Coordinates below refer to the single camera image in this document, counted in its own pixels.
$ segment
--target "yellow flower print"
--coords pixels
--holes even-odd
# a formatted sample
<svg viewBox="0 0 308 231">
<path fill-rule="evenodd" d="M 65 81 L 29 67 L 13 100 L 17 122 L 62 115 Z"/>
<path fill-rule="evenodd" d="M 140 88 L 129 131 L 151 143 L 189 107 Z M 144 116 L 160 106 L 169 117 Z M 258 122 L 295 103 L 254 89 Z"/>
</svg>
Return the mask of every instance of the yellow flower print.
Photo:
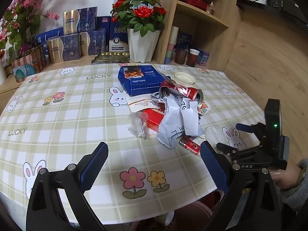
<svg viewBox="0 0 308 231">
<path fill-rule="evenodd" d="M 152 183 L 153 187 L 157 187 L 159 184 L 165 184 L 166 179 L 165 173 L 162 171 L 159 171 L 158 173 L 156 171 L 152 171 L 151 175 L 147 177 L 147 181 Z"/>
</svg>

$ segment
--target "red box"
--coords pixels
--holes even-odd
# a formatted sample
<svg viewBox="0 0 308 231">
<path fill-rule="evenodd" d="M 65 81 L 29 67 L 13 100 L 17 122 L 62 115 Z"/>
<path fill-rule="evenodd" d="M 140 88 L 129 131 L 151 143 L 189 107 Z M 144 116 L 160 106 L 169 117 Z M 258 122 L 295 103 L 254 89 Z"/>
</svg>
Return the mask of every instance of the red box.
<svg viewBox="0 0 308 231">
<path fill-rule="evenodd" d="M 162 104 L 160 107 L 160 109 L 147 108 L 143 110 L 148 115 L 147 127 L 156 132 L 158 132 L 159 124 L 165 115 L 165 105 Z"/>
</svg>

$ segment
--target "clear plastic wrapper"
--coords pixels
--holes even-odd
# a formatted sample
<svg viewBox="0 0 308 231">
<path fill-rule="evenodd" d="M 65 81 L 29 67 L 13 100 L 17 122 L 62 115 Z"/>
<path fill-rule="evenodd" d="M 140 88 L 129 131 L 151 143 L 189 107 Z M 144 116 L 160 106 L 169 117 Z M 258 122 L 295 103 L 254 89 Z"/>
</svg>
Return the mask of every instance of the clear plastic wrapper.
<svg viewBox="0 0 308 231">
<path fill-rule="evenodd" d="M 148 137 L 147 120 L 148 115 L 145 112 L 130 113 L 128 118 L 131 121 L 131 125 L 128 130 L 138 138 Z"/>
</svg>

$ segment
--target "brown cup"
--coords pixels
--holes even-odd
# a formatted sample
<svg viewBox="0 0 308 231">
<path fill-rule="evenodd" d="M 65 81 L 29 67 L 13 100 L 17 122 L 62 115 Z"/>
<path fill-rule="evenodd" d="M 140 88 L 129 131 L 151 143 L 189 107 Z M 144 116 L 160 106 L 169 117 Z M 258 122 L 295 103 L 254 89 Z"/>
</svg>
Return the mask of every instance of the brown cup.
<svg viewBox="0 0 308 231">
<path fill-rule="evenodd" d="M 187 50 L 177 49 L 177 53 L 175 54 L 174 62 L 177 63 L 177 64 L 183 65 L 185 63 L 186 56 L 187 56 Z"/>
</svg>

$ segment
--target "table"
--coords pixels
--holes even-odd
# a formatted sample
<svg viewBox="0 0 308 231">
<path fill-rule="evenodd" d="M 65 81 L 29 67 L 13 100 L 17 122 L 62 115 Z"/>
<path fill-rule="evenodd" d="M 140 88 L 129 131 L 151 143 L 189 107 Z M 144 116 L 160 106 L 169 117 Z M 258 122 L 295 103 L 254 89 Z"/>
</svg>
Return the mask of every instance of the table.
<svg viewBox="0 0 308 231">
<path fill-rule="evenodd" d="M 202 89 L 211 105 L 201 117 L 203 129 L 227 128 L 230 140 L 238 141 L 233 131 L 237 122 L 264 122 L 263 111 L 224 73 L 153 66 L 172 78 L 177 71 L 195 77 L 194 86 Z M 117 79 L 119 68 L 99 64 L 58 69 L 23 82 L 7 104 L 13 105 L 11 111 L 0 116 L 0 192 L 27 209 L 39 168 L 62 170 L 92 153 L 101 141 L 108 144 L 109 157 L 85 197 L 103 224 L 154 217 L 216 189 L 196 155 L 179 145 L 167 149 L 153 131 L 148 140 L 141 140 L 127 130 L 130 110 Z M 110 103 L 114 95 L 119 95 L 117 107 Z M 241 132 L 240 138 L 246 148 L 258 145 L 252 134 Z M 69 220 L 76 221 L 63 190 L 60 195 Z"/>
</svg>

